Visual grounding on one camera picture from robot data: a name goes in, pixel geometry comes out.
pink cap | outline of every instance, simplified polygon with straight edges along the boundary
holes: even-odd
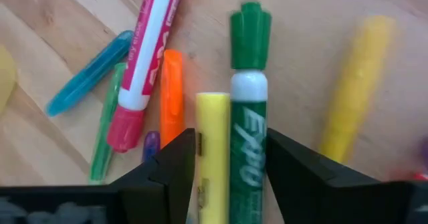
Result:
[[[107,143],[115,152],[124,153],[136,147],[142,134],[143,116],[144,110],[128,110],[118,105],[107,136]]]

wood grain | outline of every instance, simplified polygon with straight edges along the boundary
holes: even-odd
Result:
[[[48,118],[52,96],[118,33],[133,29],[142,0],[0,0],[0,42],[18,69],[0,116],[0,185],[84,184],[106,78],[73,110]],[[185,108],[195,126],[197,92],[227,92],[229,13],[243,0],[181,0],[168,47],[186,54]],[[428,134],[428,0],[260,0],[273,15],[268,125],[316,148],[332,89],[358,22],[394,17],[396,46],[349,165],[380,180],[422,171]],[[158,129],[158,82],[144,133]],[[140,162],[141,146],[116,155],[108,180]],[[265,222],[283,223],[269,184]],[[192,200],[193,212],[195,200]]]

green expo marker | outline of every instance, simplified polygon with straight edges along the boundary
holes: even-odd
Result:
[[[229,224],[261,224],[268,58],[272,17],[248,2],[230,17],[231,137]]]
[[[98,135],[96,137],[96,144],[89,174],[89,184],[91,185],[103,184],[110,165],[110,159],[113,155],[112,147],[107,143],[106,137],[114,111],[118,105],[119,89],[125,69],[125,63],[116,64],[114,66],[114,74],[108,87],[106,99],[104,100],[100,119],[100,129],[98,130]]]

wooden table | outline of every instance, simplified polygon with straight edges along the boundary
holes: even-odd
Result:
[[[115,35],[134,29],[142,0],[1,0],[0,40],[18,85],[0,117],[0,185],[85,184],[108,80],[73,110],[48,118],[50,98]],[[228,91],[230,11],[243,0],[181,0],[169,47],[187,54],[187,126],[195,93]],[[421,171],[428,134],[428,0],[260,0],[274,20],[268,123],[316,148],[326,107],[356,24],[397,19],[400,34],[349,165],[381,180]],[[158,129],[158,87],[144,131]],[[114,157],[108,180],[140,162],[141,147]],[[266,223],[281,223],[267,185]]]

orange highlighter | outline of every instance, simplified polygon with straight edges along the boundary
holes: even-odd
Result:
[[[183,104],[183,56],[167,49],[160,79],[160,148],[185,129]]]

